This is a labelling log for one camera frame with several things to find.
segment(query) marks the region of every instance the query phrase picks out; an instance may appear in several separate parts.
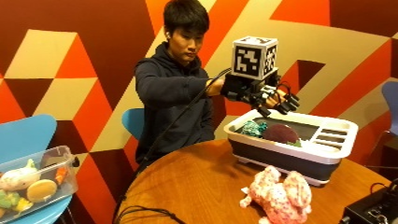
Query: black hair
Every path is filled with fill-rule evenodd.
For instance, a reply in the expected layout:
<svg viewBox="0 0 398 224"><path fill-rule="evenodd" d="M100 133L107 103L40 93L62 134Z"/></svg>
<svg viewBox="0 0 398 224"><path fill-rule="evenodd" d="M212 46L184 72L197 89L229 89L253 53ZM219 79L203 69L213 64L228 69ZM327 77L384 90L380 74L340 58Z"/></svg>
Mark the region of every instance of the black hair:
<svg viewBox="0 0 398 224"><path fill-rule="evenodd" d="M164 26L173 34L177 28L205 34L211 21L208 11L199 0L171 0L163 12Z"/></svg>

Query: wire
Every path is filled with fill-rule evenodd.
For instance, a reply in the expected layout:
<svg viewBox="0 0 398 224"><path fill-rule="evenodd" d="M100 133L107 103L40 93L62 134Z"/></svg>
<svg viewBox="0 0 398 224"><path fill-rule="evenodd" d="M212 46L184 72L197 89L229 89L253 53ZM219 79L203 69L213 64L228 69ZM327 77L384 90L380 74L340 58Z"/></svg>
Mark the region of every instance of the wire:
<svg viewBox="0 0 398 224"><path fill-rule="evenodd" d="M188 109L192 107L192 105L199 101L199 99L201 98L203 94L207 93L207 91L209 90L209 88L212 87L213 83L228 73L232 71L232 68L227 68L224 69L219 75L212 79L209 85L201 90L201 92L199 93L199 95L196 96L196 98L192 100L192 102L189 103L189 105L184 108L184 110L181 111L181 113L179 114L179 116L176 117L176 119L173 120L173 122L169 124L169 126L165 128L165 130L163 131L162 135L158 137L152 147L150 148L146 156L144 156L144 159L143 161L140 162L139 164L139 168L136 170L136 172L134 173L134 176L132 176L132 180L131 180L131 184L134 183L134 181L136 180L139 174L142 173L142 171L147 168L144 167L144 165L147 164L147 162L150 161L150 158L155 152L155 149L156 149L156 146L158 144L160 143L163 137L165 136L165 134L168 133L169 129L173 127L175 123L177 122L177 120L183 117L183 115L185 114L185 112L188 111ZM116 218L118 218L118 212L120 210L120 207L122 207L122 204L123 204L123 201L126 199L126 195L122 196L118 204L116 204L116 208L115 208L115 211L114 211L114 218L112 220L115 221Z"/></svg>
<svg viewBox="0 0 398 224"><path fill-rule="evenodd" d="M135 213L135 212L143 212L143 211L152 211L152 212L165 214L168 217L172 217L172 219L176 220L177 223L185 224L185 222L180 218L177 218L176 214L171 213L168 210L165 210L163 208L148 208L148 207L144 207L140 205L134 205L134 206L126 207L126 209L123 210L123 212L116 220L116 224L119 224L122 222L123 217L126 215Z"/></svg>
<svg viewBox="0 0 398 224"><path fill-rule="evenodd" d="M372 184L372 186L370 186L370 194L373 194L373 188L374 188L374 186L377 186L377 185L381 185L381 186L384 186L385 188L388 188L388 186L384 184L384 183L373 183Z"/></svg>
<svg viewBox="0 0 398 224"><path fill-rule="evenodd" d="M279 87L285 87L287 88L287 90L288 90L288 93L291 94L291 84L289 84L289 82L288 81L283 81L283 82L280 82L279 84L277 84L277 86L276 86L276 88L279 88Z"/></svg>
<svg viewBox="0 0 398 224"><path fill-rule="evenodd" d="M377 169L390 169L390 170L398 170L398 166L365 166L366 168L377 168Z"/></svg>

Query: teal object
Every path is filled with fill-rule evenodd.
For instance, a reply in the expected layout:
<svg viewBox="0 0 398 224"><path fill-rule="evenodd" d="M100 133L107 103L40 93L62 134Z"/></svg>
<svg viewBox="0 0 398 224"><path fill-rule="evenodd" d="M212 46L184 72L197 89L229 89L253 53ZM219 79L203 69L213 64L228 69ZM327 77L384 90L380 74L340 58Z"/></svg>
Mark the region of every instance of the teal object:
<svg viewBox="0 0 398 224"><path fill-rule="evenodd" d="M144 129L144 108L131 108L124 111L123 125L135 138L140 140Z"/></svg>
<svg viewBox="0 0 398 224"><path fill-rule="evenodd" d="M263 138L263 132L267 130L267 122L257 124L253 120L248 120L244 124L241 133L252 137Z"/></svg>
<svg viewBox="0 0 398 224"><path fill-rule="evenodd" d="M0 124L0 163L14 161L48 149L58 127L47 114ZM64 213L72 196L23 215L8 224L51 224Z"/></svg>

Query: round table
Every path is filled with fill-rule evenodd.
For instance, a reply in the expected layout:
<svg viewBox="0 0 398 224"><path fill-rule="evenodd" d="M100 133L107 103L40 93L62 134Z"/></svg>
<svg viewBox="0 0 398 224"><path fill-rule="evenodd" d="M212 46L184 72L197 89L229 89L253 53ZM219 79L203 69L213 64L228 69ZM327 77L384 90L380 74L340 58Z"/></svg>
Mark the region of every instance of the round table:
<svg viewBox="0 0 398 224"><path fill-rule="evenodd" d="M167 209L185 222L257 223L265 216L252 203L239 206L255 175L264 167L241 163L227 139L185 147L158 160L132 183L120 212L132 205ZM370 185L389 180L356 162L344 159L324 187L312 187L309 224L339 223L348 205L370 194ZM122 223L177 223L171 217L144 211L127 214Z"/></svg>

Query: sleeve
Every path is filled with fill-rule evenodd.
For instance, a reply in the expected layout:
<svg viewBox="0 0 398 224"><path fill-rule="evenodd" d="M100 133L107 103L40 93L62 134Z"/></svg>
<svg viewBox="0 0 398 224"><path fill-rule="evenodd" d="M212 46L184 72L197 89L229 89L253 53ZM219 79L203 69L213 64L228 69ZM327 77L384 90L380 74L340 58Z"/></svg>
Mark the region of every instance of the sleeve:
<svg viewBox="0 0 398 224"><path fill-rule="evenodd" d="M150 61L136 66L136 91L143 103L154 109L189 104L204 90L208 78L168 77L162 69Z"/></svg>
<svg viewBox="0 0 398 224"><path fill-rule="evenodd" d="M205 100L205 107L203 110L200 140L205 142L215 140L213 101L211 98Z"/></svg>

